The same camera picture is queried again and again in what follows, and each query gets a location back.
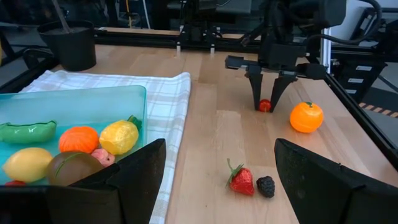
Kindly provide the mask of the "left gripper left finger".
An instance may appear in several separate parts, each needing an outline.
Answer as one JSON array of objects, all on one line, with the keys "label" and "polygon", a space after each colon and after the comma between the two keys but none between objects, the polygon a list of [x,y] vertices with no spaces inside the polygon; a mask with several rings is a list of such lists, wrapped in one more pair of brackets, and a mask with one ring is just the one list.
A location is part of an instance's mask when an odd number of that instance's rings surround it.
[{"label": "left gripper left finger", "polygon": [[149,223],[164,175],[156,139],[68,187],[1,186],[1,223]]}]

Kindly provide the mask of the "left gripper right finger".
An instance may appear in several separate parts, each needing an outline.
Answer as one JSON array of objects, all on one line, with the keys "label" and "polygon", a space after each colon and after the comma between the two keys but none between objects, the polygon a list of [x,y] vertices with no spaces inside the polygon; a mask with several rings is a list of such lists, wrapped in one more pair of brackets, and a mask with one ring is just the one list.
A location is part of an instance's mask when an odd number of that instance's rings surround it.
[{"label": "left gripper right finger", "polygon": [[279,179],[300,223],[397,224],[397,187],[278,138]]}]

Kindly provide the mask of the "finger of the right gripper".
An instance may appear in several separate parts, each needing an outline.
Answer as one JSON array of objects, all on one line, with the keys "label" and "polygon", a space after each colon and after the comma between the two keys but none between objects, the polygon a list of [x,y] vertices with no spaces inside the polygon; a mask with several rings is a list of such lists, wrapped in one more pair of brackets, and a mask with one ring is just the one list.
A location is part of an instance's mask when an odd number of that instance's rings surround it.
[{"label": "finger of the right gripper", "polygon": [[249,82],[251,84],[254,109],[259,111],[263,77],[261,73],[261,68],[247,68],[245,76],[249,78]]},{"label": "finger of the right gripper", "polygon": [[271,94],[271,108],[270,113],[273,113],[275,107],[282,96],[285,89],[293,82],[297,81],[295,72],[279,72],[279,76],[274,80],[274,86]]}]

